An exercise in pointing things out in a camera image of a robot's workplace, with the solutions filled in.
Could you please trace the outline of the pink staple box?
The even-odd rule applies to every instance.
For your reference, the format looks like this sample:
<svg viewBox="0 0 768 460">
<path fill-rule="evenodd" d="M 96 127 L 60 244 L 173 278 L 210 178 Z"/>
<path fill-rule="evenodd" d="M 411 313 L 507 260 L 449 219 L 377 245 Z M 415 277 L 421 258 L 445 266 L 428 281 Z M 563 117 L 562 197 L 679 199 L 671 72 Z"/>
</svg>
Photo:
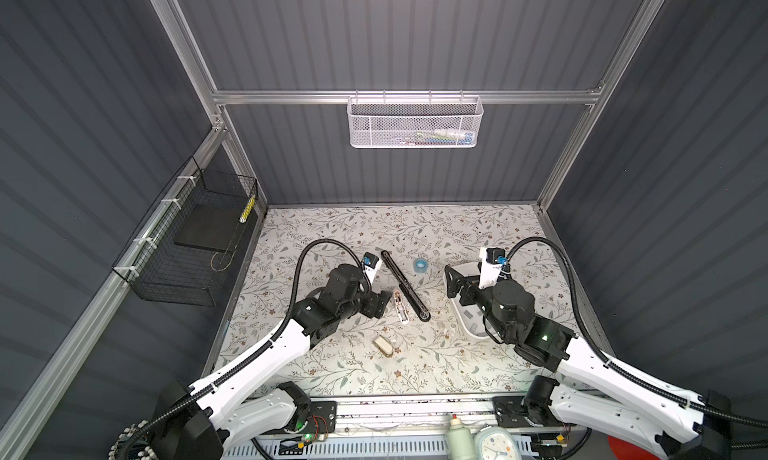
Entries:
<svg viewBox="0 0 768 460">
<path fill-rule="evenodd" d="M 402 292 L 399 289 L 393 291 L 393 303 L 400 323 L 402 325 L 407 325 L 409 323 L 409 317 Z"/>
</svg>

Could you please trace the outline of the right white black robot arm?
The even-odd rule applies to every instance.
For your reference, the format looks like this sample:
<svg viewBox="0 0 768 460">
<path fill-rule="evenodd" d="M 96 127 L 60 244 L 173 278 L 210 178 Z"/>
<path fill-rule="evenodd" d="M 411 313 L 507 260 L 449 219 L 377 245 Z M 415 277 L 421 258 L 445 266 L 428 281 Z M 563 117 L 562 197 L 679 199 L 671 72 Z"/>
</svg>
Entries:
<svg viewBox="0 0 768 460">
<path fill-rule="evenodd" d="M 512 276 L 510 250 L 483 248 L 475 262 L 444 269 L 446 295 L 475 307 L 490 340 L 536 367 L 523 415 L 535 425 L 576 424 L 632 444 L 659 459 L 728 459 L 764 450 L 764 439 L 736 441 L 733 425 L 764 429 L 766 421 L 732 412 L 728 398 L 701 395 L 657 379 L 604 352 L 589 335 L 578 300 L 572 330 L 535 310 L 534 296 Z"/>
</svg>

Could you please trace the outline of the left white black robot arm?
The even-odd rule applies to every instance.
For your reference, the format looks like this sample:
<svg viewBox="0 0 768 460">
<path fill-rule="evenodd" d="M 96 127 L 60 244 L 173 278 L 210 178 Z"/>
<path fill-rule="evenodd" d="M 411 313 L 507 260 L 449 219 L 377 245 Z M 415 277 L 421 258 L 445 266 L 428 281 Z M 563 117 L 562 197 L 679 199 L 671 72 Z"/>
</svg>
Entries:
<svg viewBox="0 0 768 460">
<path fill-rule="evenodd" d="M 382 255 L 354 256 L 334 268 L 327 284 L 299 300 L 292 284 L 287 312 L 262 340 L 219 370 L 184 385 L 168 384 L 151 419 L 127 427 L 111 447 L 111 459 L 219 459 L 234 444 L 264 432 L 305 423 L 311 402 L 291 382 L 270 394 L 250 395 L 286 364 L 332 336 L 354 315 L 383 315 L 389 295 L 372 284 Z"/>
</svg>

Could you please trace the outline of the black stapler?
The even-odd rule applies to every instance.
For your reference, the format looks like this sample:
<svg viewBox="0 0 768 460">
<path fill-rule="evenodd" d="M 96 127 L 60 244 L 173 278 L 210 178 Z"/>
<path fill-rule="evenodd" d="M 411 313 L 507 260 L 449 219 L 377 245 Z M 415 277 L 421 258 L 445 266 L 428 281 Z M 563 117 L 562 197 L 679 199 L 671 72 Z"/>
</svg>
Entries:
<svg viewBox="0 0 768 460">
<path fill-rule="evenodd" d="M 428 322 L 431 320 L 431 313 L 426 307 L 425 303 L 421 300 L 414 288 L 405 277 L 401 269 L 394 262 L 391 254 L 387 250 L 381 251 L 381 257 L 386 267 L 391 271 L 392 275 L 396 279 L 401 292 L 404 294 L 411 308 L 414 310 L 417 318 L 422 322 Z"/>
</svg>

